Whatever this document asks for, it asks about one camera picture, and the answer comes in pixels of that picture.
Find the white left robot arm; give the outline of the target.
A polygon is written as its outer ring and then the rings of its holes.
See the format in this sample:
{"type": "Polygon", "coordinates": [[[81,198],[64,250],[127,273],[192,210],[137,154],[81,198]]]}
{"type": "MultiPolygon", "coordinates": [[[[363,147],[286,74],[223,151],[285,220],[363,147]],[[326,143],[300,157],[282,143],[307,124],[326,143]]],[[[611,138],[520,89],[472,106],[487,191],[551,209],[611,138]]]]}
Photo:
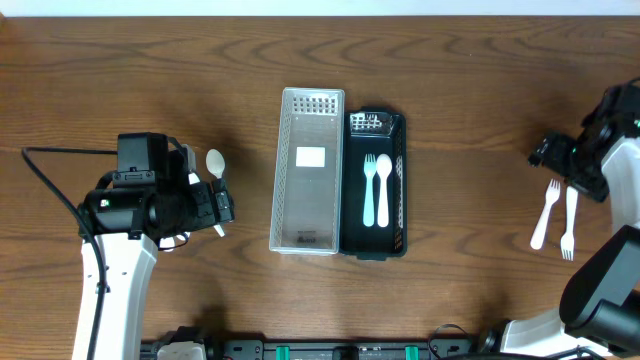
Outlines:
{"type": "Polygon", "coordinates": [[[211,183],[189,175],[198,214],[180,210],[183,223],[162,236],[142,232],[105,230],[87,239],[83,257],[83,292],[72,357],[74,359],[137,359],[140,356],[146,296],[160,252],[188,243],[192,233],[234,220],[233,200],[226,182],[211,183]]]}

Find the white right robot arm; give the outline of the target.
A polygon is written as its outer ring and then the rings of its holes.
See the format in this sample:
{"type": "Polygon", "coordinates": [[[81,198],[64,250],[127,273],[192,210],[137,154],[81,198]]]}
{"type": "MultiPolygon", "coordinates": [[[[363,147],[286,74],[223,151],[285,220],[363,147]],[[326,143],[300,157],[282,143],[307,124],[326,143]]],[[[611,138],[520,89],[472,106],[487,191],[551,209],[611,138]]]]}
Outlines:
{"type": "Polygon", "coordinates": [[[529,158],[569,188],[611,201],[613,235],[569,280],[558,308],[507,322],[482,336],[491,358],[593,359],[639,353],[639,119],[610,117],[583,125],[576,139],[552,133],[529,158]]]}

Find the pink plastic fork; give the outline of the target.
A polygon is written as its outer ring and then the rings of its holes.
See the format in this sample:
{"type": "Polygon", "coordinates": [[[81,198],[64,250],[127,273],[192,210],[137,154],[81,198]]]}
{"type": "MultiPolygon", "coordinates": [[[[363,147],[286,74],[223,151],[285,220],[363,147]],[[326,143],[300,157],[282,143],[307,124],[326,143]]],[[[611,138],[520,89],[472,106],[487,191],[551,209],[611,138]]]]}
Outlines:
{"type": "Polygon", "coordinates": [[[540,250],[545,241],[548,222],[553,205],[559,200],[561,194],[561,183],[552,179],[545,192],[545,203],[535,226],[530,240],[530,246],[534,250],[540,250]]]}

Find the mint green plastic fork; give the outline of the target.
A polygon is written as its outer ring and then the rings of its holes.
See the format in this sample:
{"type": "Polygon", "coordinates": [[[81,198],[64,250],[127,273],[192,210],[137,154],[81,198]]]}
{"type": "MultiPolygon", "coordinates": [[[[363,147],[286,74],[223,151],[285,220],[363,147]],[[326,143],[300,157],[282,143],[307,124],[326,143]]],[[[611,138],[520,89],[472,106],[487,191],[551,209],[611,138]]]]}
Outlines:
{"type": "Polygon", "coordinates": [[[373,178],[376,174],[376,158],[373,154],[365,155],[363,171],[364,171],[366,183],[365,183],[365,198],[364,198],[364,205],[363,205],[362,221],[365,227],[372,227],[375,220],[373,178]]]}

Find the black plastic basket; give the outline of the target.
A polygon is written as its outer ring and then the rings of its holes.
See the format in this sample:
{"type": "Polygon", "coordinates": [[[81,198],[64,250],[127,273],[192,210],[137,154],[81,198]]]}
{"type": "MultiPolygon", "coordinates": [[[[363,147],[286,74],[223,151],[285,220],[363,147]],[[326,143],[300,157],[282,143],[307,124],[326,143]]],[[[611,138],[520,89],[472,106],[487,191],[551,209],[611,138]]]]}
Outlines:
{"type": "MultiPolygon", "coordinates": [[[[376,107],[363,107],[345,116],[341,230],[339,252],[360,260],[384,261],[402,257],[408,248],[407,236],[407,169],[406,120],[397,112],[376,107]],[[393,169],[387,181],[389,225],[363,225],[366,154],[377,160],[387,154],[393,169]]],[[[374,208],[378,209],[380,180],[373,178],[374,208]]]]}

